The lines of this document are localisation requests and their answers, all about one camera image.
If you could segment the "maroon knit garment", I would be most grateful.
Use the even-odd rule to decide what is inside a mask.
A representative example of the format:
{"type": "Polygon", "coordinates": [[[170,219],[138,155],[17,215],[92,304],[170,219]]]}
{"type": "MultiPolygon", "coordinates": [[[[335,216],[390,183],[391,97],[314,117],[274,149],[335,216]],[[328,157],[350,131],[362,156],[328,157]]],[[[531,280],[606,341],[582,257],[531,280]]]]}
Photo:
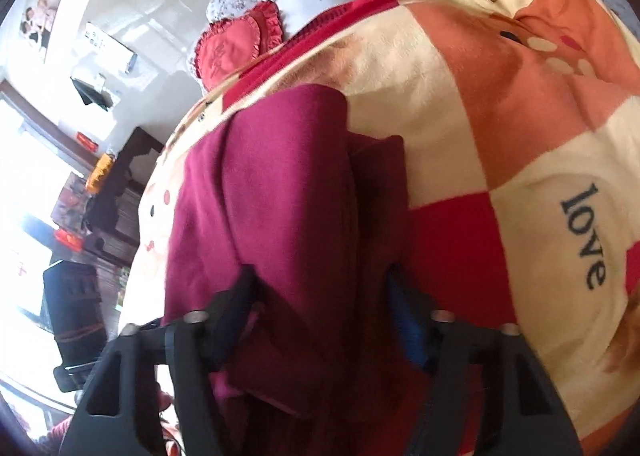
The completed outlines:
{"type": "Polygon", "coordinates": [[[298,86],[196,143],[169,240],[165,317],[243,265],[250,330],[210,382],[243,455],[399,455],[427,382],[402,353],[387,276],[404,260],[404,143],[349,131],[340,91],[298,86]]]}

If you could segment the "dark wooden side table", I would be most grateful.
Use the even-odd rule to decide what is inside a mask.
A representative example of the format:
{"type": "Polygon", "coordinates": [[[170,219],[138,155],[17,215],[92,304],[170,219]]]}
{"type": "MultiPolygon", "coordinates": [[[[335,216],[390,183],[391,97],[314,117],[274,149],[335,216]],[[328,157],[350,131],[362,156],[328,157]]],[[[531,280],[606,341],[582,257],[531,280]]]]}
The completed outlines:
{"type": "Polygon", "coordinates": [[[151,152],[163,151],[163,144],[141,127],[134,128],[125,145],[115,154],[110,170],[99,176],[101,187],[90,196],[86,211],[82,217],[82,225],[88,231],[82,249],[87,253],[116,265],[119,268],[131,267],[131,262],[122,259],[105,249],[106,240],[114,239],[125,246],[137,250],[140,245],[137,236],[128,235],[117,228],[120,218],[120,200],[127,191],[142,196],[144,187],[134,180],[130,165],[136,157],[151,152]]]}

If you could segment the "orange object on table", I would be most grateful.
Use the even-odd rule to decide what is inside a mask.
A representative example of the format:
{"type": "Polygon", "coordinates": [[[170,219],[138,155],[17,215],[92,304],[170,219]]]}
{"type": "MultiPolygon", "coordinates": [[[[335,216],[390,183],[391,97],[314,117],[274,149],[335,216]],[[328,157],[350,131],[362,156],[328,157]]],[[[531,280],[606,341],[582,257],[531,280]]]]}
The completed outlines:
{"type": "Polygon", "coordinates": [[[106,152],[99,158],[96,167],[90,173],[85,184],[85,189],[89,194],[98,194],[101,191],[106,177],[115,164],[116,158],[117,156],[113,152],[106,152]]]}

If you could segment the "bear print fleece blanket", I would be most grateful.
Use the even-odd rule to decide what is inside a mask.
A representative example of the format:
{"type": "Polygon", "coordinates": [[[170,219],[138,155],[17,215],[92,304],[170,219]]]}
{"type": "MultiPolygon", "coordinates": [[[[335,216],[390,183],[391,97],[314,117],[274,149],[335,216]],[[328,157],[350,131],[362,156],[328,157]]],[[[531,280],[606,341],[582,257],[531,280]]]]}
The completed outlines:
{"type": "Polygon", "coordinates": [[[227,111],[261,57],[190,109],[144,190],[120,319],[173,321],[168,248],[192,147],[277,92],[326,86],[349,131],[404,143],[404,283],[459,321],[518,325],[582,454],[608,453],[639,402],[638,40],[600,0],[398,2],[227,111]]]}

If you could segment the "left red heart pillow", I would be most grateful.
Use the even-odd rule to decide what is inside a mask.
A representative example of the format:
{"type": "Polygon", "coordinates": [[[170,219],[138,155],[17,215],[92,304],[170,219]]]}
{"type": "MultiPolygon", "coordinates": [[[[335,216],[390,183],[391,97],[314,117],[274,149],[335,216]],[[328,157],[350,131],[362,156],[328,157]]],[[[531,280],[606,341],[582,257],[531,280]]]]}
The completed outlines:
{"type": "Polygon", "coordinates": [[[258,2],[242,16],[209,24],[194,47],[195,78],[205,90],[212,90],[283,40],[277,5],[270,0],[258,2]]]}

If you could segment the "framed wall photo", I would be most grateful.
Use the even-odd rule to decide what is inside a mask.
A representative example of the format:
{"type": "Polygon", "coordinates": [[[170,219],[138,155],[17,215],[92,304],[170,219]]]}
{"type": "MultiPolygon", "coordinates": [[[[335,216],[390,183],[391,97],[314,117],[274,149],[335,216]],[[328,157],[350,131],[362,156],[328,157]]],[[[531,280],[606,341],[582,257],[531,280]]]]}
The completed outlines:
{"type": "Polygon", "coordinates": [[[61,0],[26,0],[21,16],[20,34],[36,50],[40,57],[46,58],[49,42],[61,0]]]}

